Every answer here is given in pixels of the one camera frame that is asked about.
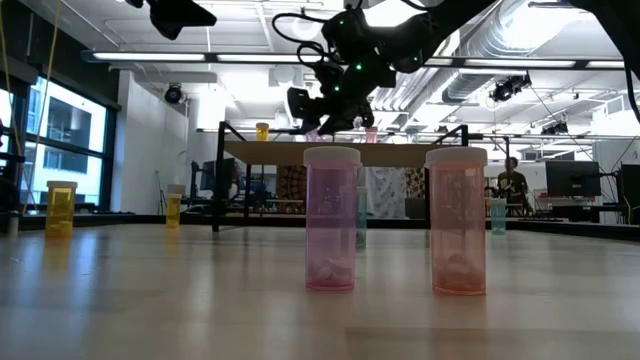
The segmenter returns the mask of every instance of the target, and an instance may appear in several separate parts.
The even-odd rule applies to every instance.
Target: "white bottle cap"
[[[431,150],[424,166],[428,169],[440,164],[468,164],[487,166],[487,150],[466,146]]]
[[[317,146],[304,151],[304,166],[322,163],[362,165],[360,151],[342,146]]]

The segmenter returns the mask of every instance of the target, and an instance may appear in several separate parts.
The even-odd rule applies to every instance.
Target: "cable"
[[[633,77],[631,76],[631,68],[629,67],[629,62],[624,62],[624,72],[627,78],[627,95],[629,96],[629,103],[631,104],[631,109],[633,109],[633,113],[636,115],[636,120],[640,123],[640,111],[638,110],[638,104],[636,103],[636,95],[633,91]]]
[[[627,200],[626,196],[624,197],[624,202],[627,203],[627,210],[629,212],[629,215],[627,216],[627,225],[631,225],[631,204],[629,204],[629,200]]]
[[[11,124],[13,125],[13,136],[16,139],[16,149],[18,156],[22,156],[22,147],[20,146],[20,135],[18,134],[18,123],[15,119],[15,111],[13,111],[13,100],[11,99],[11,76],[9,75],[9,57],[7,55],[7,41],[4,35],[4,20],[2,18],[3,3],[0,3],[0,39],[2,40],[2,61],[4,62],[4,76],[7,83],[7,96],[9,97],[9,106],[11,107]]]
[[[358,2],[358,8],[360,6],[362,6],[362,0],[360,0]],[[296,56],[298,57],[298,61],[300,61],[300,63],[308,68],[313,69],[313,65],[305,62],[304,60],[302,60],[302,50],[304,49],[311,49],[314,52],[316,52],[318,55],[320,55],[320,60],[324,61],[325,58],[330,59],[331,61],[335,62],[338,65],[347,65],[347,63],[340,61],[339,59],[337,59],[337,50],[331,51],[331,45],[329,45],[329,51],[325,51],[324,47],[322,46],[322,44],[320,44],[319,42],[316,41],[309,41],[309,40],[300,40],[300,39],[296,39],[293,38],[289,35],[285,35],[282,31],[280,31],[280,29],[278,29],[278,26],[276,26],[276,22],[281,19],[281,18],[296,18],[296,19],[302,19],[302,20],[306,20],[306,21],[312,21],[312,22],[318,22],[318,23],[326,23],[327,20],[325,19],[320,19],[320,18],[315,18],[312,16],[308,16],[306,14],[296,14],[296,13],[281,13],[281,14],[277,14],[276,16],[273,17],[273,19],[271,20],[271,26],[273,27],[273,30],[283,39],[288,40],[292,43],[295,44],[300,44],[300,46],[298,46],[298,49],[296,50]]]
[[[545,104],[544,100],[542,100],[542,98],[540,97],[540,95],[538,95],[538,92],[536,91],[536,89],[533,88],[533,86],[531,86],[531,91],[533,91],[533,93],[536,95],[536,97],[538,98],[538,100],[540,100],[540,103],[542,104],[542,106],[544,106],[545,109],[547,109],[547,111],[549,112],[549,115],[551,115],[551,117],[553,118],[553,120],[558,121],[558,118],[556,118],[556,116],[553,114],[553,112],[551,111],[551,109],[549,109],[549,107],[547,106],[547,104]],[[598,167],[600,168],[600,171],[602,171],[602,173],[606,173],[606,171],[604,171],[604,169],[602,168],[602,166],[600,166],[600,163],[596,162],[595,159],[593,158],[593,156],[589,155],[589,153],[586,152],[586,150],[582,147],[582,145],[580,145],[580,143],[570,134],[567,133],[567,136],[569,136],[569,138],[571,140],[573,140],[574,143],[576,143],[576,145],[578,145],[578,147],[580,148],[580,151],[582,151],[585,155],[587,155],[589,157],[589,159],[591,159],[591,161],[595,162],[598,164]],[[608,176],[605,177],[607,179],[607,183],[609,183],[609,190],[611,190],[611,197],[609,197],[609,201],[610,202],[614,202],[613,201],[613,185],[611,185],[611,179],[609,179]]]
[[[282,37],[283,39],[291,41],[291,42],[296,43],[296,44],[315,43],[315,44],[318,44],[320,47],[322,47],[322,45],[320,45],[319,43],[317,43],[315,41],[295,39],[295,38],[292,38],[289,35],[285,35],[282,31],[280,31],[280,29],[278,29],[278,27],[276,26],[276,21],[278,21],[278,19],[285,18],[285,17],[298,18],[298,19],[302,19],[302,20],[307,20],[307,21],[312,21],[312,22],[319,22],[319,23],[323,23],[323,24],[326,23],[327,20],[314,18],[314,17],[308,16],[308,15],[304,15],[304,14],[296,14],[296,13],[281,13],[281,14],[277,14],[271,20],[271,26],[273,27],[273,30],[276,32],[276,34],[280,35],[280,37]]]
[[[627,95],[629,96],[629,104],[631,105],[631,109],[633,110],[633,113],[636,116],[636,120],[638,120],[638,122],[640,123],[640,111],[638,111],[638,103],[636,103],[636,95],[633,91],[633,77],[631,75],[631,68],[629,67],[628,62],[626,61],[624,63],[624,73],[625,73],[626,82],[627,82]],[[616,162],[613,164],[613,167],[611,168],[610,172],[613,172],[613,170],[615,170],[616,166],[618,166],[618,163],[622,161],[622,158],[624,158],[624,156],[627,154],[627,152],[631,148],[631,145],[633,145],[633,143],[637,139],[638,139],[638,135],[634,136],[633,139],[629,141],[629,145],[627,146],[626,149],[624,149],[624,152],[622,152],[622,155],[620,155],[618,160],[616,160]]]
[[[56,43],[58,42],[58,21],[60,20],[60,9],[62,7],[62,0],[58,0],[58,5],[56,6],[56,18],[53,23],[53,39],[51,40],[51,52],[49,53],[49,66],[47,67],[47,82],[44,87],[44,94],[42,96],[43,103],[47,101],[47,94],[49,93],[49,81],[51,80],[51,71],[53,71],[53,57],[56,54]],[[42,110],[40,111],[40,120],[38,121],[38,132],[36,137],[36,147],[33,150],[34,156],[38,156],[38,145],[40,145],[40,129],[42,128],[42,119],[44,119],[44,106],[42,106]],[[27,193],[31,193],[31,185],[33,185],[33,181],[27,181]],[[22,208],[22,215],[24,216],[27,213],[27,204],[24,204]]]
[[[6,42],[6,38],[4,35],[4,20],[2,18],[2,3],[0,3],[0,40],[2,40],[2,60],[4,62],[4,75],[5,75],[5,81],[7,83],[7,96],[9,97],[9,107],[11,108],[11,123],[13,124],[13,137],[15,138],[15,142],[16,142],[16,150],[18,153],[18,156],[22,156],[22,143],[20,142],[20,135],[19,135],[19,131],[18,131],[18,123],[17,121],[15,121],[15,111],[13,109],[13,99],[11,98],[11,76],[9,75],[9,57],[7,55],[7,42]],[[24,164],[23,163],[19,163],[18,165],[20,167],[20,170],[24,171]],[[27,183],[27,187],[31,186],[31,179],[30,178],[25,178],[25,182]],[[27,192],[27,203],[29,202],[29,196],[31,196],[31,200],[33,201],[34,207],[35,207],[35,203],[36,203],[36,199],[33,196],[33,193],[31,191]]]

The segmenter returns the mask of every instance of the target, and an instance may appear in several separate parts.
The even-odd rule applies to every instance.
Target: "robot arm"
[[[627,65],[640,75],[640,31],[633,28],[640,20],[640,2],[568,2],[595,14]],[[493,0],[445,0],[394,28],[369,27],[362,9],[347,7],[322,27],[329,52],[321,53],[321,61],[307,64],[322,84],[323,98],[310,99],[305,90],[290,89],[292,116],[303,119],[303,132],[318,127],[324,115],[329,118],[319,134],[351,129],[357,116],[362,118],[363,126],[372,126],[374,119],[367,96],[376,87],[395,87],[396,71],[412,73],[420,69],[444,40],[493,3]],[[338,63],[347,65],[346,70]]]

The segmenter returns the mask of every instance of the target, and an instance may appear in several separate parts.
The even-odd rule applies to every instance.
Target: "person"
[[[506,195],[508,204],[522,204],[522,207],[515,208],[517,216],[525,216],[531,209],[527,201],[527,178],[515,169],[518,167],[518,159],[510,157],[505,161],[505,170],[498,175],[498,187],[500,192]]]

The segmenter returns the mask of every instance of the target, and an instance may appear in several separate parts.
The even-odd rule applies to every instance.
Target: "window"
[[[31,184],[33,197],[27,196],[28,184],[23,178],[20,185],[20,198],[23,203],[27,201],[27,198],[29,198],[29,203],[46,203],[46,194],[49,191],[48,181],[73,181],[78,183],[77,203],[87,202],[99,205],[102,159],[42,144],[38,145],[36,152],[35,145],[35,143],[28,141],[25,149],[24,173],[25,176],[32,175],[30,179],[33,181]],[[76,163],[84,164],[84,172],[73,168],[78,166]]]
[[[47,169],[87,173],[87,156],[48,148],[44,152],[44,167]]]
[[[38,78],[26,106],[21,201],[45,204],[47,182],[72,181],[78,184],[76,202],[100,205],[107,109],[53,82],[45,88],[46,80]]]
[[[0,120],[2,121],[2,126],[9,129],[11,128],[11,101],[13,96],[9,96],[9,93],[0,89]],[[9,137],[3,136],[0,139],[2,145],[0,145],[0,152],[9,151]],[[0,160],[0,166],[5,166],[7,164],[6,160]]]
[[[40,136],[93,151],[104,151],[107,110],[54,83],[49,84],[47,97],[43,99],[45,87],[46,80],[42,78],[31,87],[27,132],[38,133],[38,120],[42,115]]]
[[[9,96],[9,93],[0,89],[0,120],[2,125],[6,128],[10,128],[13,119],[11,118],[11,103],[13,101],[13,95]]]
[[[0,152],[9,151],[9,137],[8,136],[3,136],[0,139],[0,143],[2,143],[2,145],[0,146]],[[0,166],[5,166],[6,164],[7,164],[6,160],[0,160]]]

